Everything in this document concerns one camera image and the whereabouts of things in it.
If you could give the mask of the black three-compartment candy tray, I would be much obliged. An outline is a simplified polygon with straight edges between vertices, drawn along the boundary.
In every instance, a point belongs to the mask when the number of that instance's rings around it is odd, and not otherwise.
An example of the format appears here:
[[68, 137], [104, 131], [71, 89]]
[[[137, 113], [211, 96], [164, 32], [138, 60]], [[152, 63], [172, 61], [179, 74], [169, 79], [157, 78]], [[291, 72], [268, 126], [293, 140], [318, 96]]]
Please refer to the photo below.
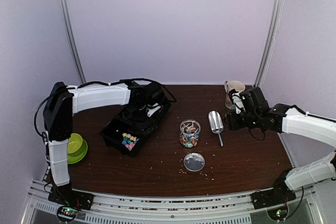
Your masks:
[[101, 129], [99, 135], [102, 136], [106, 146], [117, 149], [123, 155], [135, 157], [157, 129], [139, 130], [125, 119], [125, 108], [123, 108]]

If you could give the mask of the clear plastic jar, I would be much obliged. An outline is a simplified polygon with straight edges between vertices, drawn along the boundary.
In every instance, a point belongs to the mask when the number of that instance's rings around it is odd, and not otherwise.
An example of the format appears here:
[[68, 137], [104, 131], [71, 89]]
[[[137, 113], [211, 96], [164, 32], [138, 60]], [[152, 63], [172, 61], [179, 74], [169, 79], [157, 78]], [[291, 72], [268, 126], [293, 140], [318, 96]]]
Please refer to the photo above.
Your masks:
[[179, 142], [185, 148], [193, 148], [198, 144], [201, 131], [200, 124], [193, 119], [187, 119], [180, 123]]

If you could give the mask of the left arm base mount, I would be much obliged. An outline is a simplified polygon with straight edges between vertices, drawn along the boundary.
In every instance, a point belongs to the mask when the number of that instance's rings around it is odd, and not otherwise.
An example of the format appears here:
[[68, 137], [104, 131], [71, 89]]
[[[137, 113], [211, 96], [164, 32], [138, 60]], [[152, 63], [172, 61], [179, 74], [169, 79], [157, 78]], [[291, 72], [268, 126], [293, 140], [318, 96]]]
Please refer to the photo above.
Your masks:
[[71, 183], [64, 186], [52, 185], [48, 200], [79, 210], [90, 210], [94, 195], [72, 189]]

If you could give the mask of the metal scoop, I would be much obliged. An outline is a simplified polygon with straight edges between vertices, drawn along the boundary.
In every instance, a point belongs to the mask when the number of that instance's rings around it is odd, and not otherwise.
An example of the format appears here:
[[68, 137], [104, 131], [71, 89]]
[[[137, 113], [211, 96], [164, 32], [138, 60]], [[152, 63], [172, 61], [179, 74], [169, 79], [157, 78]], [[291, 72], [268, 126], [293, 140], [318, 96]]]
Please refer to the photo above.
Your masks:
[[223, 139], [221, 133], [224, 130], [223, 120], [218, 111], [212, 110], [208, 113], [208, 120], [210, 124], [211, 131], [214, 134], [218, 135], [218, 139], [220, 142], [221, 147], [224, 146]]

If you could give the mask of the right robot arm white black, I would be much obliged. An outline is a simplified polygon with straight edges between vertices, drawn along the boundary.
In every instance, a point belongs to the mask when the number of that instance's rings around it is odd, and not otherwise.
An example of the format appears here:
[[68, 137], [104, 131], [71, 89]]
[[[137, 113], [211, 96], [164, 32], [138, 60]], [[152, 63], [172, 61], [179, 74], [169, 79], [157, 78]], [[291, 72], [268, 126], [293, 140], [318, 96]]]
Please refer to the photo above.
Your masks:
[[260, 88], [243, 92], [232, 89], [228, 96], [235, 109], [225, 115], [229, 130], [260, 130], [262, 135], [272, 131], [320, 143], [330, 149], [324, 157], [284, 171], [269, 192], [272, 203], [281, 203], [290, 190], [335, 179], [335, 119], [311, 114], [297, 105], [277, 103], [269, 106]]

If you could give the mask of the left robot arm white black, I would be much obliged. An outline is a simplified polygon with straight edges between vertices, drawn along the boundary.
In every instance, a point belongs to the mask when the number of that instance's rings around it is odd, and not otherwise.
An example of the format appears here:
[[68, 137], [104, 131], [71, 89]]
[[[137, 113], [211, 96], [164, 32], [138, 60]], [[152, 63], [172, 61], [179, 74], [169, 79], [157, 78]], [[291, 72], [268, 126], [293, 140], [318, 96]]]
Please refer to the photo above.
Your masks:
[[69, 147], [75, 118], [93, 110], [119, 107], [101, 130], [108, 147], [135, 157], [146, 141], [160, 127], [176, 97], [162, 83], [147, 79], [121, 79], [114, 82], [91, 81], [78, 86], [54, 84], [42, 102], [48, 163], [57, 188], [56, 198], [71, 205], [75, 192], [70, 184]]

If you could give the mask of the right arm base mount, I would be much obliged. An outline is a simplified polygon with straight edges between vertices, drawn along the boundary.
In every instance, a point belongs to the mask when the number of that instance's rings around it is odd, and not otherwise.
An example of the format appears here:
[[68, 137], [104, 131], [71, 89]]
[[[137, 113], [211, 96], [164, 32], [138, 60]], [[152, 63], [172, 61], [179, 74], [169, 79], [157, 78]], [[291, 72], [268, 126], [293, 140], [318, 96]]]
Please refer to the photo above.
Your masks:
[[287, 187], [283, 180], [276, 180], [272, 189], [257, 190], [250, 196], [255, 209], [281, 205], [296, 199], [296, 194]]

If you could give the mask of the round metal jar lid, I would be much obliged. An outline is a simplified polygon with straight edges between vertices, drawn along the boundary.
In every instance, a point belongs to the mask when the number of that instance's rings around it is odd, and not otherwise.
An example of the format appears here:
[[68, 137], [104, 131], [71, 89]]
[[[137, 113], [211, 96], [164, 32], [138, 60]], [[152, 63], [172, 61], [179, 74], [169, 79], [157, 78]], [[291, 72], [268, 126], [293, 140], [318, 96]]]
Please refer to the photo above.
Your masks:
[[190, 172], [198, 172], [205, 167], [205, 158], [200, 153], [188, 153], [183, 159], [183, 165]]

